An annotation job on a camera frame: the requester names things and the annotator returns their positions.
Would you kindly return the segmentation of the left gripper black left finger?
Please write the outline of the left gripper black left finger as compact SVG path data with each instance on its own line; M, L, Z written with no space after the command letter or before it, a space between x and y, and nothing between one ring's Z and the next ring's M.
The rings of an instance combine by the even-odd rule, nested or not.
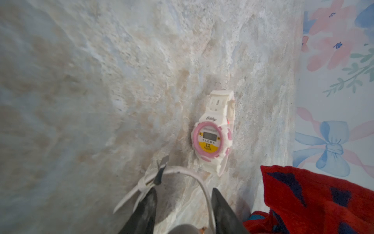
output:
M144 199L126 222L119 234L153 234L156 209L157 191L151 188Z

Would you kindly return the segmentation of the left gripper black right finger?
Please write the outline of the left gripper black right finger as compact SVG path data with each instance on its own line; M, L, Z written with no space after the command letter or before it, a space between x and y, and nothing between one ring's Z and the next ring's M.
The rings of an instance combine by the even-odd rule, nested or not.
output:
M216 234L249 234L217 188L212 189L211 204Z

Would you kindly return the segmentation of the red blue patterned cloth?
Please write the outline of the red blue patterned cloth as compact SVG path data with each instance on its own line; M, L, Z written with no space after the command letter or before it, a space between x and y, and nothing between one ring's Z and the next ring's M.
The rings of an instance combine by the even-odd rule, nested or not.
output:
M374 192L292 166L261 166L265 204L243 223L251 234L372 234Z

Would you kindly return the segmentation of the pink white watch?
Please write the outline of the pink white watch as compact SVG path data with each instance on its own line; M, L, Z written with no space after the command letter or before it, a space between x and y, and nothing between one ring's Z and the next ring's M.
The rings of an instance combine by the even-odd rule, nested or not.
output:
M212 91L191 133L192 146L205 171L217 176L224 173L233 145L234 123L234 92Z

